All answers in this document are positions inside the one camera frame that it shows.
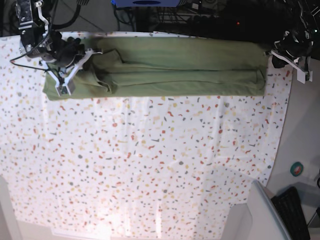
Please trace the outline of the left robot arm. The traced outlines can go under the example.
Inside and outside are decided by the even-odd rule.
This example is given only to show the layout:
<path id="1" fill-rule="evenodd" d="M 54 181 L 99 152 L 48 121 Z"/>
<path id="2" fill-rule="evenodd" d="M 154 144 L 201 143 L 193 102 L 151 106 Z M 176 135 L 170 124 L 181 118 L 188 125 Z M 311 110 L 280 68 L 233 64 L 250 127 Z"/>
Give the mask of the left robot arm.
<path id="1" fill-rule="evenodd" d="M 320 59 L 320 2 L 318 0 L 281 0 L 287 26 L 282 39 L 274 42 L 272 64 L 281 69 L 300 58 Z"/>

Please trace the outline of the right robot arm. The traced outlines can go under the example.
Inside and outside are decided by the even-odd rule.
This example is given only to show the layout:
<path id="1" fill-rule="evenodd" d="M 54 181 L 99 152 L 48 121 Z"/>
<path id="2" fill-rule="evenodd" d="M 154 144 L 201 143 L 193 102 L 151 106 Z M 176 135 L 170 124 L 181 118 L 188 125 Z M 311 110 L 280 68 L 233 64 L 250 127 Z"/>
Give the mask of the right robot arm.
<path id="1" fill-rule="evenodd" d="M 30 59 L 41 58 L 59 68 L 68 68 L 86 55 L 79 38 L 62 38 L 59 30 L 71 26 L 80 15 L 87 0 L 77 0 L 72 18 L 63 24 L 54 24 L 57 0 L 18 0 L 15 11 L 18 32 L 24 55 Z"/>

